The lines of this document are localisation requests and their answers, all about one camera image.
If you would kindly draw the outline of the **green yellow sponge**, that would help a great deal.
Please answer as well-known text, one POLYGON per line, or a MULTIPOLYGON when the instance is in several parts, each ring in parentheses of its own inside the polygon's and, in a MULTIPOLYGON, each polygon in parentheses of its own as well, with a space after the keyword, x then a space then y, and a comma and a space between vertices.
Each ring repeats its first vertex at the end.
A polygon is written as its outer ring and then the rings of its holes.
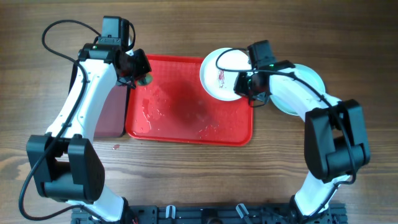
POLYGON ((150 73, 147 73, 144 78, 141 78, 137 81, 137 85, 139 86, 147 86, 153 82, 153 76, 150 73))

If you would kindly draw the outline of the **white plate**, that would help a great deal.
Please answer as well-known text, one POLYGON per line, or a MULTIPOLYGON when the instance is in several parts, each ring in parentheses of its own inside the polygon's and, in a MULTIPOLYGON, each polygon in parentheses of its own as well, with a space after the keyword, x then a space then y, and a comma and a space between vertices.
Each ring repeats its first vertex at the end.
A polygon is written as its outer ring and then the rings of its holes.
POLYGON ((240 50, 232 50, 216 59, 229 48, 221 48, 207 55, 200 67, 200 81, 204 90, 213 98, 221 101, 235 101, 241 98, 234 92, 238 72, 226 72, 216 67, 228 70, 249 70, 249 57, 240 50))

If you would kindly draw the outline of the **light blue plate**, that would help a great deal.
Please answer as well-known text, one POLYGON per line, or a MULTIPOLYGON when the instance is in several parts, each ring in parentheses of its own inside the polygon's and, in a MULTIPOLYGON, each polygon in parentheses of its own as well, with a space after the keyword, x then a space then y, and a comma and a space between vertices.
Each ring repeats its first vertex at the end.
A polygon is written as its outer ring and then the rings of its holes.
MULTIPOLYGON (((295 63, 295 69, 298 70, 299 74, 297 75, 300 79, 305 80, 312 87, 316 88, 318 91, 326 93, 326 86, 319 74, 314 71, 312 68, 295 63)), ((271 95, 271 101, 273 104, 283 111, 292 116, 299 116, 293 108, 291 108, 286 102, 282 101, 278 96, 271 95)))

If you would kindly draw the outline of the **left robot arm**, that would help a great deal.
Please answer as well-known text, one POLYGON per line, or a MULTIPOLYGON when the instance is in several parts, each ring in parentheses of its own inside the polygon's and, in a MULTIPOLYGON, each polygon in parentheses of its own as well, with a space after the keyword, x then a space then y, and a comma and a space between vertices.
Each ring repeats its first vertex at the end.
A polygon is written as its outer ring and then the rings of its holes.
POLYGON ((31 170, 19 196, 19 211, 27 215, 24 198, 29 182, 41 197, 67 203, 95 223, 136 223, 124 197, 104 183, 105 170, 93 147, 104 103, 115 86, 135 89, 147 84, 151 71, 142 49, 135 48, 136 32, 121 17, 104 16, 103 28, 79 51, 73 66, 75 80, 55 121, 43 135, 26 145, 31 170))

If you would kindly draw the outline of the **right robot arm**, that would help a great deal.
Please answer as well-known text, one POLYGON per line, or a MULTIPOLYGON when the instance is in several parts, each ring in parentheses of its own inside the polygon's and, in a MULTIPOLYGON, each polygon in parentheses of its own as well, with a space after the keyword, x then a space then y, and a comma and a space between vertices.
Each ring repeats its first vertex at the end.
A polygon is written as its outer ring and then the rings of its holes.
POLYGON ((326 93, 311 68, 277 61, 269 41, 249 45, 250 69, 239 69, 235 93, 266 104, 270 97, 289 106, 305 123, 304 157, 308 174, 292 197, 294 220, 304 223, 323 215, 336 191, 352 185, 370 161, 363 109, 356 100, 326 93))

